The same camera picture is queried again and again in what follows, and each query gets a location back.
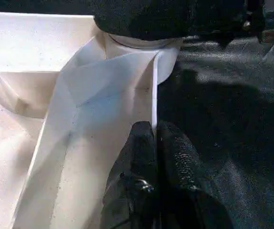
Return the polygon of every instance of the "black cloth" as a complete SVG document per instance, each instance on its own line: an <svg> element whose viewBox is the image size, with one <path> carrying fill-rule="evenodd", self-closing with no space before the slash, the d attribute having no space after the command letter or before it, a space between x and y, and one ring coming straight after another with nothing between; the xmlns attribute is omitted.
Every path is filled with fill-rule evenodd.
<svg viewBox="0 0 274 229"><path fill-rule="evenodd" d="M274 229L274 43L187 38L158 117L193 143L235 229Z"/></svg>

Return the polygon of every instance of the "white curved surface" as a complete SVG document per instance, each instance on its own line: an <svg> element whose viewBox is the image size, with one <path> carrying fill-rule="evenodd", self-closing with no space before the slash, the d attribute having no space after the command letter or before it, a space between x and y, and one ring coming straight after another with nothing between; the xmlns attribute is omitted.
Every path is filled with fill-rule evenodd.
<svg viewBox="0 0 274 229"><path fill-rule="evenodd" d="M58 72L0 72L0 104L13 113L43 119Z"/></svg>
<svg viewBox="0 0 274 229"><path fill-rule="evenodd" d="M143 52L99 40L82 47L57 79L15 229L97 229L106 179L131 126L150 121L155 130L159 75L171 73L178 44Z"/></svg>
<svg viewBox="0 0 274 229"><path fill-rule="evenodd" d="M93 16L0 13L0 72L58 72L97 30ZM11 227L42 125L5 107L0 105L0 229Z"/></svg>

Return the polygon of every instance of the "dark background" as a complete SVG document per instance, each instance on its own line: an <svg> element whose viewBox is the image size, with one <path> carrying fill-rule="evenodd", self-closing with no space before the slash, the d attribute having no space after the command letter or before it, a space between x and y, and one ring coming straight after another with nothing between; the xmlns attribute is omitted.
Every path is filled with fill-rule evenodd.
<svg viewBox="0 0 274 229"><path fill-rule="evenodd" d="M0 12L91 14L91 0L0 0Z"/></svg>

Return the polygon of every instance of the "metal screw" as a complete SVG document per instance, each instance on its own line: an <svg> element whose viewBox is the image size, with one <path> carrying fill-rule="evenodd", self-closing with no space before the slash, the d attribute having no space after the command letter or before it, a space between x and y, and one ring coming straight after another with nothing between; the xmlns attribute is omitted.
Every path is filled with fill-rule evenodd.
<svg viewBox="0 0 274 229"><path fill-rule="evenodd" d="M251 23L249 21L245 21L245 23L243 24L243 30L249 31L250 28L251 28Z"/></svg>

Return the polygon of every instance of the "white plastic part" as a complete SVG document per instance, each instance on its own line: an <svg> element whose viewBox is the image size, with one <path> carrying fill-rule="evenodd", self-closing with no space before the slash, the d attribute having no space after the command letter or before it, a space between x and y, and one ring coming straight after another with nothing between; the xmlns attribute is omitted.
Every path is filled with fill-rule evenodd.
<svg viewBox="0 0 274 229"><path fill-rule="evenodd" d="M16 114L43 119L58 74L0 72L0 104Z"/></svg>
<svg viewBox="0 0 274 229"><path fill-rule="evenodd" d="M18 104L20 102L17 98L22 98L23 101L29 98L30 104L35 104L35 95L41 105L46 106L45 100L48 97L43 96L43 100L40 100L36 96L38 87L29 87L31 84L28 80L33 76L30 72L59 72L97 30L93 16L0 13L0 79L11 76L7 80L11 82L11 86L14 80L15 88L13 91L6 88L1 94L8 92L9 97L14 95L14 101ZM19 81L22 80L23 85L16 81L16 76ZM7 105L9 104L0 104L0 229L12 227L14 210L28 177L29 165L43 122L42 119L10 112L11 108ZM18 111L21 111L21 107L23 106L20 103Z"/></svg>
<svg viewBox="0 0 274 229"><path fill-rule="evenodd" d="M97 30L90 15L0 13L0 71L60 71Z"/></svg>
<svg viewBox="0 0 274 229"><path fill-rule="evenodd" d="M0 106L0 229L9 228L41 124Z"/></svg>
<svg viewBox="0 0 274 229"><path fill-rule="evenodd" d="M135 122L150 121L155 130L158 79L171 73L180 42L144 52L98 33L71 58L57 79L13 228L98 228L108 173Z"/></svg>

